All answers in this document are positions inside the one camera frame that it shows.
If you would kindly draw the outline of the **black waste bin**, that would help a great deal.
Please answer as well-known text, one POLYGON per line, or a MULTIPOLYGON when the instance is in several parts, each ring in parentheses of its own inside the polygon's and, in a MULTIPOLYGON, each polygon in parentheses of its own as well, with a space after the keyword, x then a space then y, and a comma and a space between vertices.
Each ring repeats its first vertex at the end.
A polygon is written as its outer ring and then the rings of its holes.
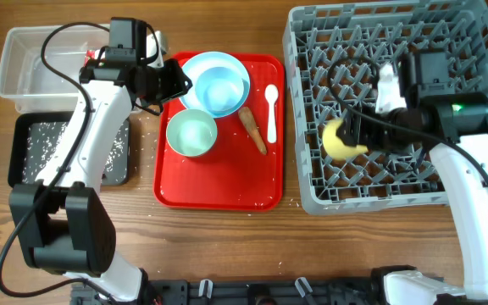
MULTIPOLYGON (((20 115, 8 168, 8 185, 31 184, 55 153, 71 119, 71 112, 20 115)), ((130 121, 120 126, 102 176, 104 186, 120 186, 129 179, 130 121)))

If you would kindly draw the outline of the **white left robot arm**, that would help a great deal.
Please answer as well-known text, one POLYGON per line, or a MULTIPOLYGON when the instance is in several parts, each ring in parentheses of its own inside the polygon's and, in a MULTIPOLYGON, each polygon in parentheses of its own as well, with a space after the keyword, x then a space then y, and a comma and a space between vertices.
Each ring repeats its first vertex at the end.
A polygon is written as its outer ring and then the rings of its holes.
POLYGON ((116 230, 100 197, 108 155, 134 109, 160 115, 192 86, 146 21, 114 17, 108 43, 72 85, 80 98, 55 153, 30 184, 8 199, 27 266, 79 283, 107 304, 159 304, 147 273, 116 252, 116 230))

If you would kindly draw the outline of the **white plastic spoon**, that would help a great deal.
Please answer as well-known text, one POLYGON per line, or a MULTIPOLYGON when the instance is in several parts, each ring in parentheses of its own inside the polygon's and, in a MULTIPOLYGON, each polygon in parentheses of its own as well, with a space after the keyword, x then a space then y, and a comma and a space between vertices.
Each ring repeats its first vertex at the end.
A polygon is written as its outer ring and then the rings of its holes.
POLYGON ((279 97, 277 86, 275 84, 267 85, 265 88, 264 96, 269 105, 267 141, 269 143, 276 143, 277 130, 276 130, 276 122, 275 122, 275 104, 279 97))

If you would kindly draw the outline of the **clear plastic bin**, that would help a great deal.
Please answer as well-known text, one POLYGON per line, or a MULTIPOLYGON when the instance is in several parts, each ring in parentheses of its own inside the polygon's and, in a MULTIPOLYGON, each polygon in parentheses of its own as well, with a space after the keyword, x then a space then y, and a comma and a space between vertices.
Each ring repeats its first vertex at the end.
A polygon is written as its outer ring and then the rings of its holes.
POLYGON ((108 24, 99 28, 75 25, 61 30, 41 48, 55 25, 14 27, 7 36, 0 62, 0 97, 15 104, 21 114, 74 111, 84 97, 79 90, 51 70, 78 81, 88 51, 96 52, 108 44, 108 24))

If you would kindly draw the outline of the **red plastic tray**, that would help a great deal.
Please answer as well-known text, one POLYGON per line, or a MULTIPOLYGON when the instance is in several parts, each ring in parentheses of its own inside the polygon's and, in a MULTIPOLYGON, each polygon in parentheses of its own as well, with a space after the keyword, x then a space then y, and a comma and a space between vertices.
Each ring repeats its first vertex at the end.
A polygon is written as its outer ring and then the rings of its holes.
POLYGON ((152 192, 169 208, 267 211, 283 193, 285 131, 285 69, 276 57, 238 53, 251 78, 250 108, 262 137, 267 135, 269 105, 264 91, 278 88, 274 106, 277 140, 261 154, 237 114, 217 119, 218 138, 211 150, 196 158, 175 152, 167 140, 167 126, 184 105, 168 103, 160 118, 152 192))

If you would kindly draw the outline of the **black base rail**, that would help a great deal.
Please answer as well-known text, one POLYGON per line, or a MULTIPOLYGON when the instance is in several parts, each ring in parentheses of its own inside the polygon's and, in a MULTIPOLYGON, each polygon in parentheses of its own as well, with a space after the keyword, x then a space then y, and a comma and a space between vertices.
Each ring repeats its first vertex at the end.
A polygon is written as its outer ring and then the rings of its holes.
POLYGON ((369 278, 332 280, 188 282, 153 280, 153 304, 385 304, 379 285, 369 278))

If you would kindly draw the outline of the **brown carrot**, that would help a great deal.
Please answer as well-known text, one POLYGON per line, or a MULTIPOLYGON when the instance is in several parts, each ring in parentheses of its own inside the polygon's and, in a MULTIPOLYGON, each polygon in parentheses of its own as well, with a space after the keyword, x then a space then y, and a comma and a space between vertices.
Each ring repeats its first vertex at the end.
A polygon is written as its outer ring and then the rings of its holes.
POLYGON ((238 111, 238 117, 246 129, 248 135, 252 138, 257 149, 261 154, 267 154, 267 148, 263 142, 263 139, 258 131, 256 121, 252 115, 252 111, 248 107, 242 107, 238 111))

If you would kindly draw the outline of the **yellow plastic cup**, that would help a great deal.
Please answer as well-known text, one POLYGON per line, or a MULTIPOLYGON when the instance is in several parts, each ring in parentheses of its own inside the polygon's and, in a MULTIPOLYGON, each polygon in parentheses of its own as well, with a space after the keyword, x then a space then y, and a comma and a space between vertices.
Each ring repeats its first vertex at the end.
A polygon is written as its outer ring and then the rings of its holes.
POLYGON ((322 134, 322 142, 325 152, 337 161, 344 161, 348 158, 357 156, 358 154, 366 153, 368 148, 363 145, 355 147, 347 146, 337 132, 341 129, 342 119, 333 119, 324 127, 322 134))

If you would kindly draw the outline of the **light blue plate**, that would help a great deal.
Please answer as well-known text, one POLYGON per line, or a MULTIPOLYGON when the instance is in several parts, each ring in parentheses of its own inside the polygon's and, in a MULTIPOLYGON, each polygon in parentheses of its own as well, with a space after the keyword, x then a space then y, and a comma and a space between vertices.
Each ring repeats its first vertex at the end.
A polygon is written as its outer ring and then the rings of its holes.
POLYGON ((245 68, 243 63, 240 60, 238 60, 236 57, 229 55, 228 53, 222 53, 222 52, 199 53, 198 55, 194 55, 189 60, 187 60, 184 63, 182 69, 184 73, 191 79, 192 82, 192 88, 188 91, 188 93, 185 96, 183 96, 180 99, 182 104, 186 108, 200 109, 210 114, 213 118, 222 118, 230 114, 233 114, 244 104, 244 102, 248 98, 251 89, 250 75, 248 74, 247 69, 245 68), (226 67, 229 69, 233 69, 241 76, 244 82, 244 94, 241 101, 226 114, 221 114, 221 115, 211 114, 197 100, 197 96, 195 93, 197 79, 199 75, 202 72, 204 72, 206 69, 210 69, 213 67, 226 67))

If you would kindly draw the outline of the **grey dishwasher rack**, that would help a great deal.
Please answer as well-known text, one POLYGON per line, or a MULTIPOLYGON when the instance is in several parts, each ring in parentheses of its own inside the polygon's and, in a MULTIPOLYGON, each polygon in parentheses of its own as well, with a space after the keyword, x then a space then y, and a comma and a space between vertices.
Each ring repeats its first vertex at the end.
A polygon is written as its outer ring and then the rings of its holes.
POLYGON ((367 152, 335 161, 323 149, 324 125, 343 115, 333 98, 374 106, 371 64, 405 53, 447 53, 454 90, 488 96, 488 7, 483 1, 387 1, 300 6, 283 36, 296 128, 303 209, 314 215, 445 204, 446 193, 421 147, 367 152))

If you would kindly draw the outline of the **small light blue bowl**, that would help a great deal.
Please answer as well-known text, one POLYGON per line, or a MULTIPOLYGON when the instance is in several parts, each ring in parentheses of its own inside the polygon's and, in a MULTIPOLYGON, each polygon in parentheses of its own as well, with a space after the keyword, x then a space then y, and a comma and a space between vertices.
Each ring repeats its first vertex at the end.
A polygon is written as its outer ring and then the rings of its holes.
POLYGON ((244 82, 233 69, 213 67, 199 75, 195 93, 198 102, 211 114, 226 114, 241 101, 244 82))

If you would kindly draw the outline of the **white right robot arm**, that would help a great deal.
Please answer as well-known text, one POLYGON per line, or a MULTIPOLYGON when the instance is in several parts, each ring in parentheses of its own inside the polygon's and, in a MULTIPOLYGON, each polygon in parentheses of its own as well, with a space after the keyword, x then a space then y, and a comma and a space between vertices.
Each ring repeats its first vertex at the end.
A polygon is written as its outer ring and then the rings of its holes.
POLYGON ((387 304, 488 304, 488 97, 456 92, 441 50, 371 63, 373 108, 348 106, 328 125, 327 153, 347 159, 367 151, 399 153, 418 143, 446 192, 463 256, 456 287, 414 269, 379 276, 387 304))

